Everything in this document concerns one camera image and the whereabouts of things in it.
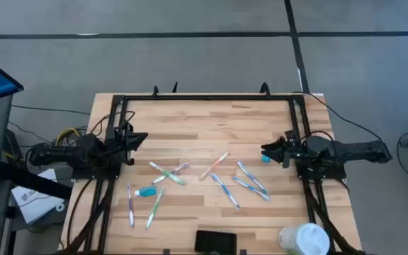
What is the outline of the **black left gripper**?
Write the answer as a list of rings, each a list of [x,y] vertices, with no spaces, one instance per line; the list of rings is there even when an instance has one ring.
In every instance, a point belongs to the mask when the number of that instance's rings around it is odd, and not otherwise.
[[[126,123],[118,127],[108,127],[105,144],[107,146],[106,159],[109,166],[120,166],[122,163],[133,165],[131,151],[137,151],[147,137],[147,132],[132,132],[131,124]]]

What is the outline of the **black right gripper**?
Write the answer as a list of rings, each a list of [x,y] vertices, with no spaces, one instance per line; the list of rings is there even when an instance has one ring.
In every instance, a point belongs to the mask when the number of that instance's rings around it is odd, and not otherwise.
[[[302,159],[304,157],[303,146],[293,130],[286,131],[284,138],[278,138],[275,142],[262,145],[261,148],[263,149],[262,155],[271,161],[279,164],[283,163],[285,169],[290,166],[291,159]]]

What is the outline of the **blue white toothbrush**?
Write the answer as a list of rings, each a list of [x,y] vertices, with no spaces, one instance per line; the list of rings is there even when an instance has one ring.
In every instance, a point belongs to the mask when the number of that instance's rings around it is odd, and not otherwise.
[[[232,180],[237,182],[239,185],[247,188],[248,190],[258,194],[259,196],[261,196],[264,200],[269,201],[270,197],[268,195],[266,195],[265,193],[263,193],[262,191],[258,190],[257,188],[254,188],[253,186],[250,186],[249,184],[243,182],[242,180],[240,180],[239,178],[237,178],[236,176],[232,177]]]
[[[225,192],[225,194],[227,195],[227,197],[229,198],[230,202],[233,204],[234,208],[239,210],[240,209],[240,205],[237,202],[237,200],[235,199],[235,197],[231,194],[230,190],[228,189],[228,187],[223,183],[223,181],[220,179],[220,177],[217,174],[211,174],[211,177],[214,181],[218,182],[220,184],[220,186],[222,187],[223,191]]]
[[[267,194],[266,188],[257,180],[257,178],[253,174],[246,170],[243,162],[241,160],[238,160],[237,164],[240,169],[261,189],[261,192]]]

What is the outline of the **black wire basket organizer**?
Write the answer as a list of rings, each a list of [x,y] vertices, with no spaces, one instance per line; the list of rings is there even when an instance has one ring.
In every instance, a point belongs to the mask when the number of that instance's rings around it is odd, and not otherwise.
[[[206,254],[217,252],[220,255],[236,255],[237,236],[229,232],[198,230],[195,235],[194,251]]]

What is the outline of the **orange white wrapped toothbrush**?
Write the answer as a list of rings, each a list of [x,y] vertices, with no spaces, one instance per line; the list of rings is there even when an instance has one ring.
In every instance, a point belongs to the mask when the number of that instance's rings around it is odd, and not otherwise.
[[[199,180],[202,181],[204,180],[207,175],[219,164],[221,163],[223,160],[225,160],[228,156],[229,152],[225,152],[222,156],[220,156],[214,163],[212,166],[210,166],[204,173],[202,173],[199,177]]]

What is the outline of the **white lidded wipes canister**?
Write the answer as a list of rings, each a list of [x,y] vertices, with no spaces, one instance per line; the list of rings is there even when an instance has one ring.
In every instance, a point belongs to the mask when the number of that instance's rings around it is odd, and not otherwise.
[[[327,255],[330,249],[328,234],[315,223],[284,227],[278,233],[278,243],[288,255]]]

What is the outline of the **black stand leg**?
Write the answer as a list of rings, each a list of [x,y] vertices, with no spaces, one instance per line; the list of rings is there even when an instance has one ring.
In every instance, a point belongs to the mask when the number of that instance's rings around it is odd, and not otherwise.
[[[0,179],[61,199],[69,199],[72,192],[71,187],[58,183],[56,179],[43,178],[4,162],[0,162]]]

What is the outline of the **white printed box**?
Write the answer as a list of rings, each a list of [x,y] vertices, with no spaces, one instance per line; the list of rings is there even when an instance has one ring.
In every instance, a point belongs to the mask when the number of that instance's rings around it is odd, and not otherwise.
[[[55,206],[65,202],[65,199],[20,186],[12,188],[11,193],[16,205],[21,209],[23,219],[28,224],[34,223],[51,211],[57,212]]]

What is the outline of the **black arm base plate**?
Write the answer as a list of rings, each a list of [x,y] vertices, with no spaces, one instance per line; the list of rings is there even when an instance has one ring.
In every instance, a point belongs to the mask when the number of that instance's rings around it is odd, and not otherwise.
[[[114,179],[120,175],[120,166],[74,167],[73,179]]]
[[[297,175],[301,179],[335,179],[342,180],[346,178],[346,172],[343,166],[324,163],[305,163],[299,161],[296,163]]]

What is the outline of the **black metal table frame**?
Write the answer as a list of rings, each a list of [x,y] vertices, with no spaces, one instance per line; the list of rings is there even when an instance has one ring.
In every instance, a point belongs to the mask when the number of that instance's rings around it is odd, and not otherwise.
[[[292,164],[284,169],[261,159],[261,146],[288,130],[297,137],[332,133],[327,109],[319,99],[296,93],[161,93],[96,95],[89,129],[104,137],[106,128],[126,111],[137,132],[147,139],[133,153],[135,163],[123,166],[114,181],[77,181],[62,230],[66,255],[192,254],[196,232],[229,232],[237,250],[247,254],[280,254],[277,236],[286,226],[317,222],[307,204],[311,190],[327,209],[335,227],[354,248],[361,241],[348,191],[337,181],[307,183]],[[207,177],[199,177],[225,152],[227,158]],[[266,188],[270,200],[232,180],[233,176],[261,190],[238,166],[241,160]],[[217,174],[240,205],[234,208]],[[127,184],[135,226],[128,216]],[[155,186],[157,194],[135,195]],[[149,229],[148,217],[161,188],[166,188]]]

